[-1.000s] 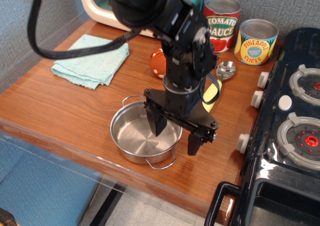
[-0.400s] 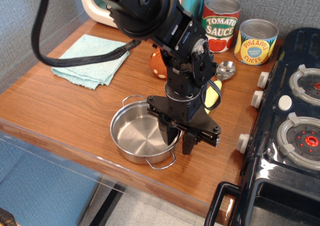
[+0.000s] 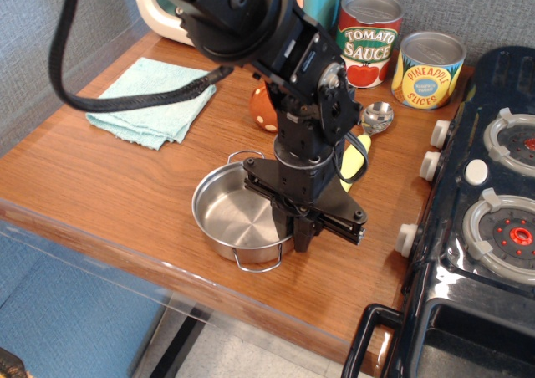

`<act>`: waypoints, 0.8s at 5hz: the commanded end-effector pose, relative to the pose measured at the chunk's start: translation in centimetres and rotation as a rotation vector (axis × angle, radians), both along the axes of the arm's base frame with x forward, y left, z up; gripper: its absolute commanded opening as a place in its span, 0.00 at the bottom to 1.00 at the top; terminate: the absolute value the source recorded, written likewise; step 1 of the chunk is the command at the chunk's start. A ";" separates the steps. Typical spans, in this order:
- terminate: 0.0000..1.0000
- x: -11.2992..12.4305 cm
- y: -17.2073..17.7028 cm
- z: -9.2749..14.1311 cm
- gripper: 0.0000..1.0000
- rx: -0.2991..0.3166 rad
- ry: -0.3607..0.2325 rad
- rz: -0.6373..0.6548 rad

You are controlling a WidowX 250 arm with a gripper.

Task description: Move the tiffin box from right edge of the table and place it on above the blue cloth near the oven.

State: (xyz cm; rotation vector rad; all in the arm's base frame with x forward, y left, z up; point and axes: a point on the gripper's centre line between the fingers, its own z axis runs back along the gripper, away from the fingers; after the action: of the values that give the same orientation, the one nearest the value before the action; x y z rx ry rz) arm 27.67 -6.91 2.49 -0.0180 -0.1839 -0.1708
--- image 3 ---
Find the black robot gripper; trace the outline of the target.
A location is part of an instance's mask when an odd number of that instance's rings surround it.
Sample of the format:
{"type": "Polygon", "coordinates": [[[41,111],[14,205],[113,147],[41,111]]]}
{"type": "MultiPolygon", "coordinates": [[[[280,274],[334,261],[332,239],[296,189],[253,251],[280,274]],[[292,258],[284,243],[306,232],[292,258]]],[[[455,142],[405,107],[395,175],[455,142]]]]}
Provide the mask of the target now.
{"type": "Polygon", "coordinates": [[[244,161],[248,189],[267,198],[280,238],[293,236],[297,253],[306,253],[324,229],[358,245],[368,216],[341,184],[346,139],[315,160],[297,158],[275,144],[274,160],[250,157],[244,161]]]}

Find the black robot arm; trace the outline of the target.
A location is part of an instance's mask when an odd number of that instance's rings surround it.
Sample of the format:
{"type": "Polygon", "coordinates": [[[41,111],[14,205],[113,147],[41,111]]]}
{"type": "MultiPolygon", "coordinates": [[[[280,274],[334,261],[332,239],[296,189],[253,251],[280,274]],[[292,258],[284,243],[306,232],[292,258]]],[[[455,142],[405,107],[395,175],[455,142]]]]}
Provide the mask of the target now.
{"type": "Polygon", "coordinates": [[[362,107],[329,32],[296,0],[169,1],[201,54],[265,82],[277,115],[274,157],[243,166],[277,229],[299,252],[325,229],[359,243],[367,215],[343,189],[341,166],[362,107]]]}

